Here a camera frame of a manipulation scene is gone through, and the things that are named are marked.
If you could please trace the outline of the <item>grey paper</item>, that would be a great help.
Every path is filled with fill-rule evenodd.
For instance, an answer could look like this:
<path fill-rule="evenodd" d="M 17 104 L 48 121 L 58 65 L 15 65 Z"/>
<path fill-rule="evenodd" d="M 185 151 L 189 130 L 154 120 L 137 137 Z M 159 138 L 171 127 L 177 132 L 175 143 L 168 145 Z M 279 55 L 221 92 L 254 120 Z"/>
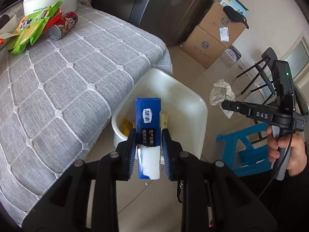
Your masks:
<path fill-rule="evenodd" d="M 235 102 L 235 93 L 232 91 L 232 87 L 228 82 L 225 80 L 218 80 L 216 83 L 214 83 L 213 89 L 210 93 L 210 104 L 212 106 L 219 106 L 226 117 L 231 118 L 233 111 L 225 110 L 222 108 L 222 103 L 224 100 Z"/>

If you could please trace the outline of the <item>yellow snack wrapper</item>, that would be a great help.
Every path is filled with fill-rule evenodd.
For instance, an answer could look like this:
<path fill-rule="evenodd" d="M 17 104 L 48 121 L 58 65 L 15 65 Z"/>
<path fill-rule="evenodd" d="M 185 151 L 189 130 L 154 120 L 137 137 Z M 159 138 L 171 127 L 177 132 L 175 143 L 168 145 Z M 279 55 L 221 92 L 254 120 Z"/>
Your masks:
<path fill-rule="evenodd" d="M 121 124 L 121 133 L 124 136 L 128 137 L 132 128 L 134 128 L 133 123 L 130 122 L 129 120 L 127 120 L 127 119 L 124 119 L 122 124 Z"/>

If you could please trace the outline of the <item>red drink can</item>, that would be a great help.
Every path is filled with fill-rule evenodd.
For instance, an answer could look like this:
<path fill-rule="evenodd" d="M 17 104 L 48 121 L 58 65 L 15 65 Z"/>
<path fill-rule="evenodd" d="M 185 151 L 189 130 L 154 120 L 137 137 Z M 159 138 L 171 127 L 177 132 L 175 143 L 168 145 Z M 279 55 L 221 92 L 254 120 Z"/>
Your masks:
<path fill-rule="evenodd" d="M 67 12 L 48 29 L 48 36 L 52 40 L 60 40 L 77 22 L 78 15 L 75 12 Z"/>

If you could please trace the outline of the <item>green snack bag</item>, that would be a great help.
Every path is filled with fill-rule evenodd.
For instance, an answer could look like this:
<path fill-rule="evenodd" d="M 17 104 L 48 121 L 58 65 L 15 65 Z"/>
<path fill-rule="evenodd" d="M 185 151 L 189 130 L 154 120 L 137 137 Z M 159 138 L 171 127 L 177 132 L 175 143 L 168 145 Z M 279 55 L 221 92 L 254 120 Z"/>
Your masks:
<path fill-rule="evenodd" d="M 18 55 L 25 51 L 28 43 L 33 45 L 62 3 L 62 1 L 58 1 L 44 9 L 24 16 L 14 30 L 15 36 L 11 37 L 7 44 L 7 51 L 11 54 Z"/>

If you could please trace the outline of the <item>red blue white milk carton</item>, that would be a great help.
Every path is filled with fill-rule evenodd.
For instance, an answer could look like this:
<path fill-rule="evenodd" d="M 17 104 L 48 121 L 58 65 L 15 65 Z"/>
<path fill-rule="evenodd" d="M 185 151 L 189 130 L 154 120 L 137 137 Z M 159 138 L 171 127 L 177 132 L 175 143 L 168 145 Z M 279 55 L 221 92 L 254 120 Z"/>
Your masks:
<path fill-rule="evenodd" d="M 1 49 L 8 43 L 8 41 L 18 34 L 14 34 L 15 29 L 18 26 L 17 15 L 12 13 L 10 15 L 4 14 L 1 15 Z"/>

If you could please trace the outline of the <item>white plastic trash bin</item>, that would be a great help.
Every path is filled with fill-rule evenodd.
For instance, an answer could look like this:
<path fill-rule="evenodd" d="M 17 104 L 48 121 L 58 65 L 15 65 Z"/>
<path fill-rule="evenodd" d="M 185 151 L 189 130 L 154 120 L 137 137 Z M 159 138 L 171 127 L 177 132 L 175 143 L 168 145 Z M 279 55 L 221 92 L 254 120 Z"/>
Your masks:
<path fill-rule="evenodd" d="M 207 124 L 206 103 L 184 84 L 155 68 L 140 78 L 114 112 L 114 146 L 127 140 L 121 132 L 123 121 L 135 121 L 135 99 L 144 97 L 161 98 L 161 112 L 168 116 L 167 127 L 172 140 L 179 142 L 184 151 L 200 158 Z"/>

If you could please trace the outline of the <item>blue plastic stool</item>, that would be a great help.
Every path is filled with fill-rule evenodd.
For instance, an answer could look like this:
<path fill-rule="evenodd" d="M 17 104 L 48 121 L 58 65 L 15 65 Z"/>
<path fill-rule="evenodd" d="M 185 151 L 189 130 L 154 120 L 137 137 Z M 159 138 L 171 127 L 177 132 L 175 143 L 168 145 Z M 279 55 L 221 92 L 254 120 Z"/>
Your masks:
<path fill-rule="evenodd" d="M 232 169 L 238 177 L 268 172 L 271 170 L 271 162 L 268 161 L 268 146 L 255 148 L 248 139 L 249 136 L 266 131 L 268 125 L 261 123 L 251 127 L 220 134 L 216 142 L 224 142 L 222 161 Z"/>

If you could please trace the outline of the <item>black folding chair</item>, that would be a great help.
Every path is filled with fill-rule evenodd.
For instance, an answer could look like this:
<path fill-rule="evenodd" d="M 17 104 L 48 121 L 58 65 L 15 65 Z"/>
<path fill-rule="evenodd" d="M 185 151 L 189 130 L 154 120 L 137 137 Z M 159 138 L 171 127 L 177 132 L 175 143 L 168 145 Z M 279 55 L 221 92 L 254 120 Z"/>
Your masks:
<path fill-rule="evenodd" d="M 256 87 L 255 89 L 251 90 L 249 93 L 246 94 L 246 97 L 248 97 L 248 95 L 250 95 L 251 93 L 255 92 L 255 91 L 259 91 L 260 89 L 263 89 L 264 87 L 267 87 L 270 91 L 270 95 L 267 97 L 266 100 L 264 100 L 263 105 L 266 105 L 267 102 L 276 95 L 276 91 L 275 88 L 273 86 L 273 81 L 270 80 L 266 73 L 265 73 L 265 68 L 268 67 L 269 69 L 272 67 L 273 62 L 276 61 L 278 59 L 277 54 L 275 53 L 275 51 L 269 47 L 266 49 L 266 51 L 261 55 L 261 60 L 258 61 L 257 63 L 255 63 L 253 66 L 251 66 L 250 68 L 244 70 L 242 73 L 240 73 L 239 75 L 237 75 L 237 77 L 235 77 L 234 82 L 242 77 L 243 75 L 246 75 L 249 71 L 251 71 L 252 69 L 256 69 L 257 70 L 257 75 L 255 75 L 255 77 L 250 81 L 250 83 L 240 92 L 240 95 L 244 95 L 246 93 L 246 91 L 254 84 L 254 82 L 257 80 L 257 78 L 262 78 L 263 82 L 265 83 L 262 86 Z"/>

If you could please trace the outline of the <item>lower cardboard box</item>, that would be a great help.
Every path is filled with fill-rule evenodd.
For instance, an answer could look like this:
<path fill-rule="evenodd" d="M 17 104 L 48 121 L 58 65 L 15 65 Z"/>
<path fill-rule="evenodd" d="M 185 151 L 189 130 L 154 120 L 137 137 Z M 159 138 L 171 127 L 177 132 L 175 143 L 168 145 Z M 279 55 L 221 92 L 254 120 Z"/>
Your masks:
<path fill-rule="evenodd" d="M 225 47 L 205 30 L 196 26 L 183 43 L 182 50 L 208 69 L 224 52 Z"/>

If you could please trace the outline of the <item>upper cardboard box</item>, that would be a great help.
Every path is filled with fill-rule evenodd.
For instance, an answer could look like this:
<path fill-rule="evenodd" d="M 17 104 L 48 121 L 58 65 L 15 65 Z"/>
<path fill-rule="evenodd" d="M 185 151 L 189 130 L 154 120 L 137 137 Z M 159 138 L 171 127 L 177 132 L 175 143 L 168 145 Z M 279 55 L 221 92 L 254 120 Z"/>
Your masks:
<path fill-rule="evenodd" d="M 214 2 L 199 27 L 215 38 L 225 48 L 229 48 L 246 29 L 240 22 L 231 21 L 224 7 L 219 2 Z"/>

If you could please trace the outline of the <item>grey checked tablecloth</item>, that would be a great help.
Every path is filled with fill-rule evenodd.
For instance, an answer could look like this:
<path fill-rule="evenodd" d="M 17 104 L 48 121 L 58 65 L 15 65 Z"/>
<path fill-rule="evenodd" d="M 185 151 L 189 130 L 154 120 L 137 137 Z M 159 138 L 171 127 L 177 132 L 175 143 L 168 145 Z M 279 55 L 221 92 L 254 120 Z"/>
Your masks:
<path fill-rule="evenodd" d="M 122 19 L 77 6 L 61 39 L 1 50 L 1 204 L 21 225 L 151 68 L 172 74 L 165 43 Z"/>

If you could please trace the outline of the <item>blue white box on carton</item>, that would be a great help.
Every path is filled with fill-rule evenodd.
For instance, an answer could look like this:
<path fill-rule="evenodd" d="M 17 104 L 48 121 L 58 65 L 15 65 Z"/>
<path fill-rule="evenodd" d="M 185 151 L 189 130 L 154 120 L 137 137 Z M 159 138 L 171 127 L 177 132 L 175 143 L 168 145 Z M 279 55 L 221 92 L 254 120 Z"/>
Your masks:
<path fill-rule="evenodd" d="M 248 8 L 246 8 L 239 0 L 218 0 L 222 6 L 230 6 L 239 14 L 244 15 L 245 17 L 248 14 Z"/>

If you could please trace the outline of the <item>dark grey refrigerator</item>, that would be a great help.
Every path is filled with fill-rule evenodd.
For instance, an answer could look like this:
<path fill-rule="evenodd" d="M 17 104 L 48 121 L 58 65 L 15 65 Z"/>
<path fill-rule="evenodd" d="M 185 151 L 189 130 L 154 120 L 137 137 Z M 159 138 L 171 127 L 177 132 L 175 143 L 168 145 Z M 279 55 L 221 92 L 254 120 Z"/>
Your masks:
<path fill-rule="evenodd" d="M 184 42 L 215 0 L 92 0 L 91 5 L 163 40 Z"/>

